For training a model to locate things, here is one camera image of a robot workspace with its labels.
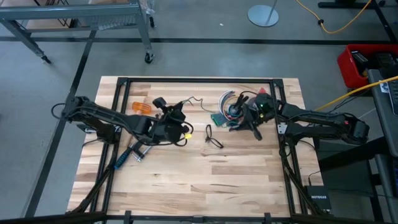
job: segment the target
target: concrete floor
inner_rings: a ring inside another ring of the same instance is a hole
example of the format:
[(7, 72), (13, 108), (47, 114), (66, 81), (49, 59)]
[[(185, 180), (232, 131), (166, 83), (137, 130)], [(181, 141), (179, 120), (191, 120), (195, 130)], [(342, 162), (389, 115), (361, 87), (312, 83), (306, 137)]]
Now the concrete floor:
[[(319, 9), (330, 30), (345, 25), (358, 10)], [(324, 33), (317, 20), (295, 1), (279, 1), (280, 21), (269, 28), (252, 25), (247, 10), (272, 0), (162, 0), (155, 6), (156, 30), (151, 37), (387, 40), (374, 11), (368, 10), (346, 31)], [(387, 1), (385, 12), (398, 36), (397, 8)], [(11, 35), (0, 27), (0, 35)], [(39, 33), (34, 36), (87, 37), (87, 32)], [(97, 37), (137, 37), (136, 30), (107, 30)], [(75, 76), (84, 43), (41, 42), (52, 65), (44, 64), (19, 42), (0, 42), (0, 219), (21, 216), (56, 120), (50, 108), (63, 102)], [(297, 77), (308, 109), (314, 109), (346, 92), (336, 58), (344, 46), (153, 44), (156, 58), (144, 62), (142, 44), (93, 44), (77, 95), (94, 99), (101, 76), (219, 76)], [(361, 116), (374, 108), (371, 98), (359, 98), (342, 107)], [(382, 135), (375, 112), (363, 120), (371, 126), (370, 138)], [(58, 148), (37, 215), (60, 214), (67, 207), (85, 135), (68, 124)], [(333, 176), (325, 182), (333, 181)], [(369, 199), (358, 195), (331, 194), (338, 217), (372, 219)]]

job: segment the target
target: wooden tabletop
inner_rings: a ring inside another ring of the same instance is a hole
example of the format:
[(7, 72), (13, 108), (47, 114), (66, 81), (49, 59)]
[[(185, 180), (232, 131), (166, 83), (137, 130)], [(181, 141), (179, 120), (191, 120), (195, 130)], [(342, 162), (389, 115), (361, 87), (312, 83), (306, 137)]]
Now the wooden tabletop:
[[(102, 77), (95, 102), (110, 108), (117, 77)], [(299, 80), (285, 78), (287, 102), (304, 108)], [(203, 98), (203, 106), (217, 111), (218, 98), (228, 90), (266, 89), (265, 84), (245, 83), (132, 83), (126, 114), (133, 114), (134, 101), (151, 105), (162, 96), (169, 105), (190, 96)], [(124, 89), (121, 90), (119, 108)], [(115, 171), (108, 214), (123, 215), (203, 215), (226, 217), (289, 217), (282, 163), (274, 120), (259, 126), (263, 140), (258, 141), (250, 131), (228, 132), (217, 128), (209, 113), (193, 101), (183, 112), (195, 131), (184, 147), (153, 147), (142, 162), (132, 156)], [(153, 115), (159, 111), (152, 105)], [(224, 144), (223, 149), (205, 142), (205, 127), (211, 124), (213, 137)], [(129, 135), (123, 130), (119, 155), (126, 149)], [(96, 139), (88, 134), (86, 141)], [(68, 210), (75, 208), (87, 195), (96, 179), (103, 143), (83, 148), (70, 197)], [(108, 161), (112, 147), (109, 148)], [(319, 170), (317, 155), (307, 144), (297, 145), (297, 157), (303, 183), (308, 175)], [(322, 185), (320, 173), (311, 176), (312, 184)], [(104, 187), (99, 195), (102, 206)], [(296, 211), (300, 211), (294, 188)]]

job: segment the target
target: metal shelf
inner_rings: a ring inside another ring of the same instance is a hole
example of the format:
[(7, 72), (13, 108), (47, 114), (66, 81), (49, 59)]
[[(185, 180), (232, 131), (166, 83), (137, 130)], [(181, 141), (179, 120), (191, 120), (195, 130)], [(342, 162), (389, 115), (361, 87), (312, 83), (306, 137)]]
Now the metal shelf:
[(30, 37), (33, 32), (63, 32), (76, 30), (139, 29), (146, 51), (145, 62), (154, 58), (148, 34), (153, 18), (142, 12), (138, 0), (118, 4), (69, 5), (67, 0), (35, 0), (35, 6), (0, 7), (0, 23), (41, 59), (44, 52)]

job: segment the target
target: red toolbox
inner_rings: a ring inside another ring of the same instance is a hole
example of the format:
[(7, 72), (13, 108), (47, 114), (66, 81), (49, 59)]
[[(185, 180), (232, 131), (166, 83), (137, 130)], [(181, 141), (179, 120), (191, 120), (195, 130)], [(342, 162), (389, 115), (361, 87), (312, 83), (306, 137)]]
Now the red toolbox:
[(344, 82), (348, 88), (360, 88), (368, 84), (368, 78), (362, 77), (356, 69), (352, 51), (357, 50), (366, 58), (371, 58), (376, 52), (394, 52), (398, 55), (398, 45), (393, 44), (349, 44), (345, 51), (338, 57), (337, 62), (340, 67)]

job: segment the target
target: cart wheel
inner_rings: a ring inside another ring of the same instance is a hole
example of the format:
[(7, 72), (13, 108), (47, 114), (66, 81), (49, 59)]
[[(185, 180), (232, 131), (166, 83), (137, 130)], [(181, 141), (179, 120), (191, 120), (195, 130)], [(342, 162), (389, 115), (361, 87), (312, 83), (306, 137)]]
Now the cart wheel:
[(152, 16), (149, 18), (149, 24), (152, 28), (155, 28), (155, 22), (154, 22), (154, 18)]
[(151, 63), (153, 61), (154, 57), (155, 57), (154, 54), (146, 53), (145, 54), (145, 62), (146, 63)]
[(48, 58), (47, 56), (43, 56), (41, 59), (42, 59), (43, 61), (45, 61), (45, 62), (51, 64), (51, 61), (49, 60), (49, 58)]

